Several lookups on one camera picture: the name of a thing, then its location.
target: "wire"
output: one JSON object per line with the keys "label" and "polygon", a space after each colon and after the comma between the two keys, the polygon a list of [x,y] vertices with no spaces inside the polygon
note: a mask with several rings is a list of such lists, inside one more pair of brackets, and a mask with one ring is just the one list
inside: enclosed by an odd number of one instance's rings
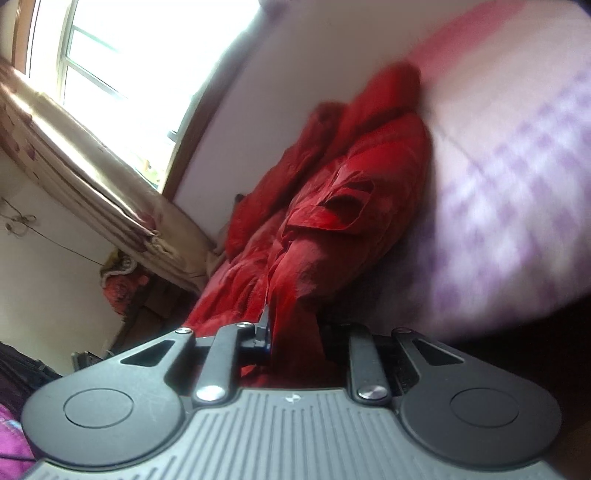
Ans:
{"label": "wire", "polygon": [[45,240],[49,240],[52,244],[57,245],[58,247],[62,247],[64,250],[68,250],[69,252],[72,252],[73,254],[78,255],[79,257],[85,258],[87,259],[89,262],[93,262],[97,265],[100,265],[101,267],[103,266],[102,263],[97,262],[96,260],[92,260],[91,258],[88,258],[84,255],[82,255],[81,253],[77,252],[76,250],[72,250],[71,248],[68,247],[64,247],[64,245],[57,243],[55,240],[52,240],[51,238],[49,238],[48,236],[43,235],[41,232],[38,232],[37,230],[35,230],[31,225],[27,225],[31,230],[33,230],[37,235],[42,236]]}
{"label": "wire", "polygon": [[3,460],[14,460],[15,462],[36,462],[36,458],[23,457],[21,455],[9,455],[7,453],[0,453],[0,459]]}
{"label": "wire", "polygon": [[[18,213],[17,216],[13,216],[13,217],[9,217],[7,215],[3,215],[0,213],[0,217],[1,218],[5,218],[6,220],[10,220],[11,222],[15,222],[15,223],[20,223],[21,225],[23,225],[24,227],[33,230],[37,235],[42,236],[45,240],[49,240],[52,244],[57,245],[58,247],[62,247],[64,250],[68,250],[69,252],[72,252],[73,254],[78,255],[79,257],[85,258],[86,260],[88,260],[89,262],[93,262],[94,264],[97,264],[99,266],[102,267],[102,263],[97,262],[96,260],[92,260],[91,258],[88,258],[84,255],[82,255],[81,253],[77,252],[76,250],[72,250],[71,248],[65,247],[64,245],[56,242],[55,240],[52,240],[51,238],[49,238],[48,236],[43,235],[41,232],[39,232],[38,230],[34,229],[31,226],[31,222],[35,222],[37,220],[37,218],[34,215],[23,215],[12,203],[10,203],[8,200],[6,200],[6,198],[4,197],[0,197],[0,200],[2,200],[4,203],[6,203],[12,210],[14,210],[15,212]],[[11,232],[14,233],[16,236],[21,236],[22,234],[18,234],[14,231],[12,225],[10,223],[6,224],[6,229]]]}

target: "bed sheet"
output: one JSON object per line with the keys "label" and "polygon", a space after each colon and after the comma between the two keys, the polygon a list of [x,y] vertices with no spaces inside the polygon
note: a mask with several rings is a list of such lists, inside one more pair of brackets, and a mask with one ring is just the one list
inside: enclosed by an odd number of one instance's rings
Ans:
{"label": "bed sheet", "polygon": [[408,235],[328,318],[450,341],[591,291],[591,18],[487,2],[409,58],[424,75],[431,188]]}

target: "red down coat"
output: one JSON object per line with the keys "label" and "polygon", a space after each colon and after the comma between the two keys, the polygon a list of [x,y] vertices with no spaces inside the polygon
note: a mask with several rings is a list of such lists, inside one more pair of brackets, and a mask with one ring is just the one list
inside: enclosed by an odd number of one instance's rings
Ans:
{"label": "red down coat", "polygon": [[415,113],[419,95],[420,72],[396,63],[349,105],[322,103],[236,206],[228,261],[185,325],[213,335],[229,323],[256,322],[267,302],[271,363],[243,371],[248,383],[335,381],[316,313],[392,247],[417,210],[431,155]]}

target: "window pane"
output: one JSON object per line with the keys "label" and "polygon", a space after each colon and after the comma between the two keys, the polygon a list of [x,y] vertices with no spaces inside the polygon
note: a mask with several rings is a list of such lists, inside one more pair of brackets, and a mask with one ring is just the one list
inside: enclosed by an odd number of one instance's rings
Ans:
{"label": "window pane", "polygon": [[119,70],[120,56],[116,51],[101,45],[78,30],[74,30],[68,57],[115,90],[121,88],[118,85],[118,75],[116,74]]}
{"label": "window pane", "polygon": [[166,132],[158,129],[125,99],[118,99],[67,68],[64,106],[117,156],[157,186],[174,148]]}
{"label": "window pane", "polygon": [[[151,115],[176,131],[192,96],[258,9],[258,0],[79,0],[74,25],[118,52],[93,50],[85,68],[133,103],[150,102]],[[87,54],[98,46],[88,44]]]}

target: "curtain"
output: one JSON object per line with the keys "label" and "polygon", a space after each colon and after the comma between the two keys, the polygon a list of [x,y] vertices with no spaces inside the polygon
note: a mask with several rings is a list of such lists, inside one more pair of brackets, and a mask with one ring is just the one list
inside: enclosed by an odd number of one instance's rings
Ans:
{"label": "curtain", "polygon": [[147,269],[182,288],[204,288],[207,236],[1,59],[0,146],[32,181]]}

